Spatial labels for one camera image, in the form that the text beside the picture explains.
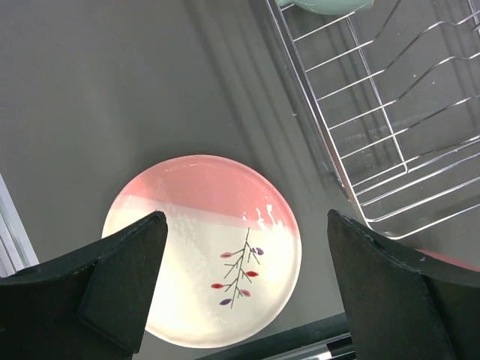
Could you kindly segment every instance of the plate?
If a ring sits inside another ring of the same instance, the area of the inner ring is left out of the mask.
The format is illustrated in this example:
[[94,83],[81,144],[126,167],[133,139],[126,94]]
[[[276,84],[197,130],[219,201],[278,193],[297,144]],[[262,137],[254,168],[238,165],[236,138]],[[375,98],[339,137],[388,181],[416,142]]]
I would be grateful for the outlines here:
[[154,210],[165,213],[169,232],[148,332],[183,347],[223,347],[281,312],[302,245],[292,210],[258,172],[209,155],[159,163],[116,197],[102,236]]

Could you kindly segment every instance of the teal bowl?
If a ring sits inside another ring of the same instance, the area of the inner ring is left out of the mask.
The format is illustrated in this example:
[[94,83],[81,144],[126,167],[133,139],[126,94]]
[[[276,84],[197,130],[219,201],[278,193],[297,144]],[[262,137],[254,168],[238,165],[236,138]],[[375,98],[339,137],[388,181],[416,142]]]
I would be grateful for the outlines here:
[[322,15],[341,15],[351,11],[368,10],[375,0],[277,0],[280,6],[295,4]]

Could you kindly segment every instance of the gray countertop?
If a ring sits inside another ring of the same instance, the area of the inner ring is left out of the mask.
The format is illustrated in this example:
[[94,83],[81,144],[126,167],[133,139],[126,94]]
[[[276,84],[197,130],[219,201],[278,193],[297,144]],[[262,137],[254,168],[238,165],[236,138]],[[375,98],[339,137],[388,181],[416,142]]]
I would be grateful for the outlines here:
[[[41,262],[99,239],[116,194],[144,169],[220,155],[269,179],[301,232],[295,292],[253,338],[343,311],[326,214],[350,205],[311,146],[250,3],[3,1],[0,33],[0,173]],[[145,334],[135,359],[216,351]]]

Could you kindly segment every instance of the wire dish rack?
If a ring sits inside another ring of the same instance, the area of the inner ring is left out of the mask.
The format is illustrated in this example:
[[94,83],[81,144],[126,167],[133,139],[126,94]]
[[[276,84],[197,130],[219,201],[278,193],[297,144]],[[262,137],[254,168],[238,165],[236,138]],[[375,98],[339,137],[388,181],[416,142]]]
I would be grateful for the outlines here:
[[320,16],[268,0],[357,215],[402,239],[480,206],[480,10],[383,0]]

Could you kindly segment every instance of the metal edge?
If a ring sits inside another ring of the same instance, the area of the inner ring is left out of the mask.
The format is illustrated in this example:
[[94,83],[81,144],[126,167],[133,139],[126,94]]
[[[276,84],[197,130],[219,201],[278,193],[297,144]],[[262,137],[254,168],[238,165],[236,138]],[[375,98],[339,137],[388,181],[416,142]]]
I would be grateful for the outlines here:
[[295,75],[297,80],[300,84],[301,90],[305,97],[305,100],[308,103],[310,108],[310,112],[313,116],[313,119],[316,124],[316,128],[319,131],[320,136],[322,137],[323,142],[328,150],[328,155],[330,157],[330,161],[333,164],[334,171],[336,172],[337,177],[340,180],[340,183],[343,186],[346,195],[349,198],[350,203],[354,208],[354,211],[359,219],[368,226],[368,223],[365,223],[365,215],[363,210],[357,200],[355,193],[353,191],[352,184],[350,179],[347,176],[347,172],[344,168],[344,165],[340,159],[340,155],[338,153],[337,147],[334,144],[331,134],[328,131],[328,126],[326,124],[325,119],[323,118],[322,110],[320,109],[317,99],[315,98],[314,91],[311,87],[310,81],[307,78],[305,73],[305,69],[303,68],[303,64],[300,61],[299,54],[293,43],[292,36],[290,31],[287,28],[287,24],[285,23],[285,19],[281,14],[281,9],[278,6],[276,0],[265,0],[268,5],[268,9],[270,10],[271,15],[274,18],[275,24],[277,26],[277,30],[280,34],[280,38],[283,42],[283,45],[286,48],[286,52],[288,53],[289,60],[293,69],[295,71]]
[[0,276],[37,265],[38,258],[0,174]]

